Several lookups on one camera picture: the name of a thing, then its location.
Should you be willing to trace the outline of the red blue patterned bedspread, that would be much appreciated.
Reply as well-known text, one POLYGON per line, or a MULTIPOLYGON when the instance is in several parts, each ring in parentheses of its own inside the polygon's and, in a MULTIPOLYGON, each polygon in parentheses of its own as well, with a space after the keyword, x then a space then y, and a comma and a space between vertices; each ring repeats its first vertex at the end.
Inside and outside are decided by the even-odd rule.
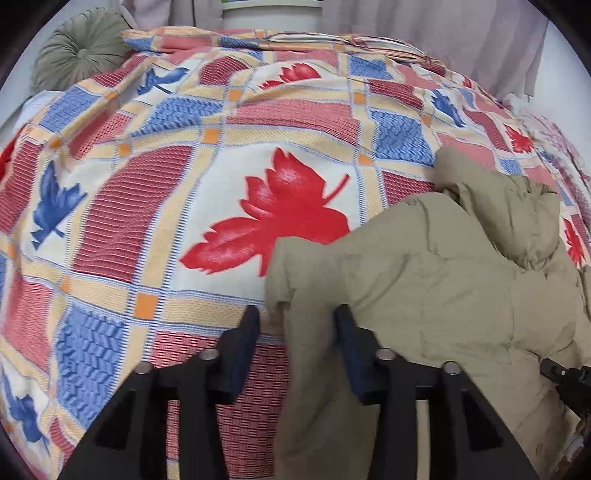
POLYGON ((1 424, 55 479, 140 362, 181 363, 259 309, 245 389, 218 408, 228 474, 278 479, 290 381, 266 308, 276 242, 329 245, 435 188, 450 147, 550 180, 559 235, 590 272, 590 191, 469 78, 382 55, 134 48, 43 107, 1 155, 1 424))

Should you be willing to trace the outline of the pink floral quilt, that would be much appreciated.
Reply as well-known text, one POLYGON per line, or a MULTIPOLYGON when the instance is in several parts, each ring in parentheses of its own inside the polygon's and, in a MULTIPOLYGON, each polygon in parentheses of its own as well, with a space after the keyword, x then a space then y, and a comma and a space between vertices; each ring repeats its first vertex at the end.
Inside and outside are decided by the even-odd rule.
POLYGON ((520 120, 540 151, 562 177, 570 176, 581 189, 590 191, 590 155, 581 154, 563 131, 515 94, 506 95, 502 104, 520 120))

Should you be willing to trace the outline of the round green pleated cushion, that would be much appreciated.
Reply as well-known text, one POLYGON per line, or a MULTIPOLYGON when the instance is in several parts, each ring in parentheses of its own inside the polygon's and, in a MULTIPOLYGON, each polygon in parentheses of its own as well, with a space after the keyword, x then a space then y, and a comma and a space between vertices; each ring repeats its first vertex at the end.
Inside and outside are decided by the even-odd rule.
POLYGON ((110 73, 130 56, 121 33, 128 29, 113 8, 94 7, 62 23, 42 45, 31 70, 31 89, 64 91, 110 73))

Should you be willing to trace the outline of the grey curtain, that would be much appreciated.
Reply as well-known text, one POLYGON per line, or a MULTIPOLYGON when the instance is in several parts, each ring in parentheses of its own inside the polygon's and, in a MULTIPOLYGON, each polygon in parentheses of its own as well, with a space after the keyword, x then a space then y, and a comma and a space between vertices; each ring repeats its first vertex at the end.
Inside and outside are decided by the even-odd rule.
POLYGON ((440 76, 461 74, 497 99, 535 93, 547 18, 529 1, 322 1, 318 31, 284 5, 263 27, 228 27, 219 1, 121 1, 134 48, 236 48, 382 55, 440 76))

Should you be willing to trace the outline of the khaki puffer jacket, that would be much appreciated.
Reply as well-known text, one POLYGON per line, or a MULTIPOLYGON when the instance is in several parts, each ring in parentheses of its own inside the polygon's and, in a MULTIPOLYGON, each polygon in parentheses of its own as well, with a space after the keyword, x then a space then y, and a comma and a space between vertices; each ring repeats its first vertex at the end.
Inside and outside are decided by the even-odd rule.
POLYGON ((437 152, 432 192, 408 197, 329 245, 276 242, 266 308, 290 381, 274 438, 278 479, 363 479, 378 411, 346 378, 332 312, 406 360, 463 366, 549 478, 574 428, 539 364, 590 360, 590 272, 559 235, 560 196, 437 152))

